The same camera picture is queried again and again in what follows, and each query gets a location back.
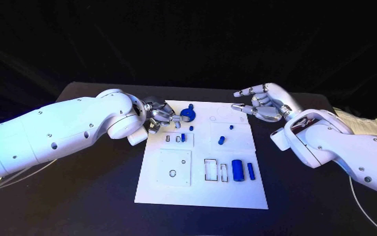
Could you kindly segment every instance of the blue cylinder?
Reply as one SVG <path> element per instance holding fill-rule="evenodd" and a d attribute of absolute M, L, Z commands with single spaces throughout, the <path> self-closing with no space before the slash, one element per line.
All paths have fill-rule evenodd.
<path fill-rule="evenodd" d="M 232 161 L 234 181 L 245 181 L 242 160 Z"/>
<path fill-rule="evenodd" d="M 255 180 L 254 165 L 251 163 L 248 164 L 248 169 L 250 169 L 251 180 Z"/>
<path fill-rule="evenodd" d="M 219 140 L 219 144 L 221 144 L 221 145 L 225 144 L 225 140 L 227 140 L 227 138 L 225 138 L 225 136 L 222 136 L 222 137 L 221 137 L 221 140 Z"/>

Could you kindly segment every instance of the blue object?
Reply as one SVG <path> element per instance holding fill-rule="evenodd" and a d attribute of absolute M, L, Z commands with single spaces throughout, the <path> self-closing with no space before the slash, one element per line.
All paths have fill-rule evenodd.
<path fill-rule="evenodd" d="M 242 160 L 232 161 L 234 181 L 245 181 Z"/>
<path fill-rule="evenodd" d="M 195 106 L 194 104 L 189 105 L 189 108 L 188 109 L 183 109 L 182 110 L 182 116 L 188 116 L 191 118 L 191 121 L 195 121 L 195 117 L 196 117 L 196 114 L 195 114 Z"/>
<path fill-rule="evenodd" d="M 251 163 L 248 164 L 248 169 L 250 169 L 251 180 L 255 180 L 254 165 Z"/>
<path fill-rule="evenodd" d="M 225 140 L 227 140 L 227 138 L 225 138 L 225 136 L 222 136 L 222 137 L 221 137 L 221 140 L 219 140 L 219 144 L 221 144 L 221 145 L 225 144 Z"/>

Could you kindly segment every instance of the table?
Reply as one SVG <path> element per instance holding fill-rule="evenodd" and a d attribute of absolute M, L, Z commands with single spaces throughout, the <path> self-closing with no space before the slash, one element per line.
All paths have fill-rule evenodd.
<path fill-rule="evenodd" d="M 120 88 L 139 98 L 251 103 L 235 90 L 71 83 L 58 101 Z M 333 111 L 319 94 L 293 94 L 304 108 Z M 270 210 L 135 203 L 146 141 L 104 135 L 97 144 L 60 159 L 42 172 L 0 190 L 2 235 L 335 235 L 376 234 L 335 162 L 307 167 L 280 151 L 270 134 L 284 126 L 250 117 Z M 376 192 L 355 184 L 376 219 Z"/>

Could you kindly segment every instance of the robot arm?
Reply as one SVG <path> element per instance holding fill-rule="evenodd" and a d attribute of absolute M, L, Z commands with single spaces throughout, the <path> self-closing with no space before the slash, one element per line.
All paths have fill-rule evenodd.
<path fill-rule="evenodd" d="M 235 93 L 254 95 L 253 104 L 232 108 L 268 122 L 283 117 L 286 127 L 271 134 L 281 150 L 293 149 L 300 160 L 313 168 L 335 161 L 352 178 L 377 190 L 377 136 L 355 135 L 342 119 L 326 110 L 303 110 L 288 92 L 268 83 Z"/>
<path fill-rule="evenodd" d="M 2 123 L 0 177 L 93 146 L 104 133 L 139 144 L 149 137 L 143 124 L 147 114 L 153 120 L 155 110 L 135 95 L 112 89 L 96 98 L 58 102 Z M 169 124 L 171 117 L 160 120 Z"/>

